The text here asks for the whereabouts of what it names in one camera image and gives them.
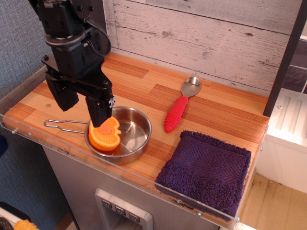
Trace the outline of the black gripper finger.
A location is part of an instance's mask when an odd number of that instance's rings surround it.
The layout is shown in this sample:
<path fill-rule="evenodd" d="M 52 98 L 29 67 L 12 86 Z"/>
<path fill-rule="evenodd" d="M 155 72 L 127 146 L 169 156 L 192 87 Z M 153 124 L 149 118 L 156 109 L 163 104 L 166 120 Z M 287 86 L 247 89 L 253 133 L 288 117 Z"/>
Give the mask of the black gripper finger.
<path fill-rule="evenodd" d="M 47 85 L 62 111 L 67 111 L 79 101 L 77 92 L 67 86 L 63 79 L 56 79 L 50 74 L 46 74 Z"/>
<path fill-rule="evenodd" d="M 100 127 L 112 116 L 113 95 L 110 97 L 90 95 L 86 97 L 86 103 L 94 127 Z"/>

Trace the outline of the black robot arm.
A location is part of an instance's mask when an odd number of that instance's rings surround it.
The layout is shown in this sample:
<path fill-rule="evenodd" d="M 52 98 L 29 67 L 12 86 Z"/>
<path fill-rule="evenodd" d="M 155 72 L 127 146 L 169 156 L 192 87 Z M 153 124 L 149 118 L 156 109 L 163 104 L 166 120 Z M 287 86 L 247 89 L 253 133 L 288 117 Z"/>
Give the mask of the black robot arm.
<path fill-rule="evenodd" d="M 112 115 L 112 83 L 102 72 L 111 51 L 101 0 L 32 0 L 44 40 L 52 49 L 42 62 L 46 81 L 58 106 L 67 111 L 85 96 L 94 127 Z"/>

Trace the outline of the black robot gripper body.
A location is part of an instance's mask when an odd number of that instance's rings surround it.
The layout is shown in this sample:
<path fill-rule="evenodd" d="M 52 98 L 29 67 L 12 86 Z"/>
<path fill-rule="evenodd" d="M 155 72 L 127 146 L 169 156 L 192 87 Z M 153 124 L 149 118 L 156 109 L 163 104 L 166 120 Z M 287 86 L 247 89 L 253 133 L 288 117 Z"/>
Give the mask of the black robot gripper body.
<path fill-rule="evenodd" d="M 46 74 L 65 80 L 70 89 L 85 97 L 113 95 L 112 83 L 101 71 L 104 58 L 95 54 L 90 46 L 81 45 L 71 51 L 52 48 L 52 51 L 53 55 L 42 58 Z"/>

